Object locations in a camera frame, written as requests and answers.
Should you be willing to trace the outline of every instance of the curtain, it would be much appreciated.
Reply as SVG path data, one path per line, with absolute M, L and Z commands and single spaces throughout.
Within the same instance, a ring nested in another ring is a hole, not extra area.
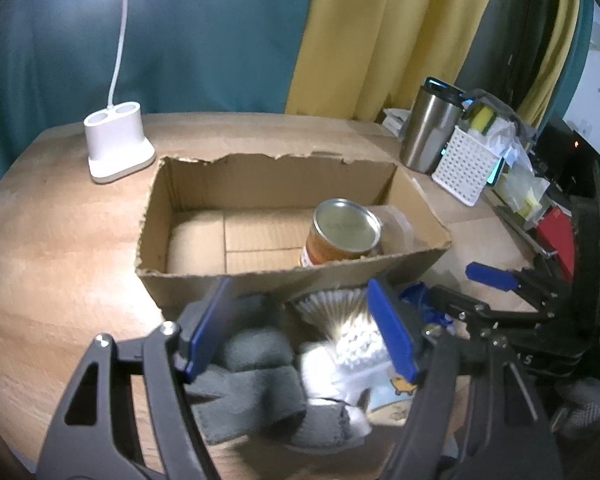
M 312 0 L 286 113 L 375 120 L 456 80 L 489 0 Z
M 283 113 L 310 0 L 129 0 L 115 101 Z M 43 131 L 104 108 L 121 0 L 4 0 L 0 178 Z
M 579 8 L 580 0 L 560 0 L 558 3 L 554 30 L 542 58 L 540 70 L 518 108 L 518 114 L 523 121 L 536 128 L 540 125 L 548 108 L 551 95 L 567 59 L 578 21 Z
M 573 33 L 571 47 L 567 59 L 564 61 L 564 67 L 558 82 L 555 84 L 554 93 L 551 96 L 547 110 L 538 127 L 539 132 L 542 132 L 553 114 L 564 117 L 569 104 L 571 104 L 571 99 L 576 93 L 589 54 L 591 29 L 593 28 L 593 7 L 593 0 L 580 0 L 578 21 Z

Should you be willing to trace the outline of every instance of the yellow curtain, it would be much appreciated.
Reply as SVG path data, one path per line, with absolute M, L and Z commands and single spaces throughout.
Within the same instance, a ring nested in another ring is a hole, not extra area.
M 518 114 L 525 123 L 538 127 L 549 105 L 551 95 L 562 72 L 578 22 L 580 0 L 560 0 L 549 45 L 542 58 L 540 70 L 531 85 Z
M 489 0 L 312 0 L 286 113 L 372 121 L 453 83 Z

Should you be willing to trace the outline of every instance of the blue gripper pad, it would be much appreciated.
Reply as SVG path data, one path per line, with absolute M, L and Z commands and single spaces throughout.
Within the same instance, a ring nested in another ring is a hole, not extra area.
M 472 282 L 482 283 L 505 292 L 518 288 L 518 280 L 508 270 L 472 262 L 466 266 L 464 273 Z
M 408 382 L 414 383 L 418 369 L 413 363 L 413 345 L 395 309 L 411 309 L 412 312 L 407 314 L 416 316 L 419 314 L 413 307 L 398 300 L 397 296 L 395 301 L 388 298 L 379 283 L 373 279 L 369 280 L 367 302 L 369 312 L 374 317 L 386 349 L 389 351 L 395 371 Z
M 208 307 L 191 338 L 189 363 L 185 369 L 189 380 L 195 379 L 209 366 L 224 333 L 228 313 L 235 308 L 234 302 L 231 280 L 223 280 L 213 297 L 209 298 Z

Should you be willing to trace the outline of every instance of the sponge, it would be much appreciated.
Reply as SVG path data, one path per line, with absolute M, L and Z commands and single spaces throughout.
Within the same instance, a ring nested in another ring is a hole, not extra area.
M 302 423 L 289 444 L 300 448 L 339 447 L 352 437 L 349 413 L 344 402 L 329 400 L 306 407 Z
M 476 107 L 477 112 L 471 118 L 470 124 L 472 128 L 485 135 L 498 116 L 485 104 L 478 104 Z
M 277 326 L 280 309 L 265 294 L 243 296 L 229 314 L 224 325 L 224 338 L 231 338 L 241 330 L 262 326 Z
M 293 359 L 288 339 L 272 326 L 242 330 L 218 352 L 219 364 L 232 372 L 287 366 Z
M 210 445 L 254 433 L 306 409 L 298 372 L 292 366 L 220 373 L 204 376 L 201 388 L 196 380 L 189 393 L 213 396 L 229 393 L 211 402 L 192 406 L 196 421 Z

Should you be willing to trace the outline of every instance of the gray towel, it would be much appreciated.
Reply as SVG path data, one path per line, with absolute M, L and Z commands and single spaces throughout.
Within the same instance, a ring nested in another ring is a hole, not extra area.
M 280 323 L 280 308 L 264 294 L 241 297 L 228 316 L 224 326 L 224 337 L 231 338 L 241 330 Z
M 291 366 L 225 374 L 212 370 L 200 374 L 198 380 L 187 387 L 189 393 L 204 396 L 229 392 L 192 406 L 200 430 L 211 445 L 268 428 L 306 409 L 298 372 Z
M 344 402 L 310 404 L 289 443 L 304 448 L 339 447 L 351 437 L 349 413 Z
M 231 372 L 287 366 L 293 360 L 288 339 L 272 326 L 242 330 L 218 352 L 219 364 Z
M 566 438 L 587 438 L 600 430 L 600 380 L 586 377 L 557 383 L 555 389 L 568 410 L 558 433 Z

